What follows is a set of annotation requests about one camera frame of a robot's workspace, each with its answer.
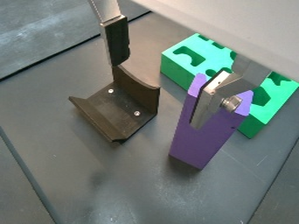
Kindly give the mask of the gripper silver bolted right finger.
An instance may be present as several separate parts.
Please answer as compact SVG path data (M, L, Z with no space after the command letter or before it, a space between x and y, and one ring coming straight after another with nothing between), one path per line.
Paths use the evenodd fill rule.
M191 114L195 129L206 124L221 108L233 113L242 103L238 94L257 88L271 73L270 68L242 55L237 56L231 71L219 71L201 88Z

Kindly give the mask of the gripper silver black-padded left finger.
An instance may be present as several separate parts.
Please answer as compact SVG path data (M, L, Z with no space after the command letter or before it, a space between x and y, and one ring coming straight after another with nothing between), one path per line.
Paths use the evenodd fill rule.
M89 3L106 40L110 64L115 67L130 57L127 17L121 12L118 0L89 0Z

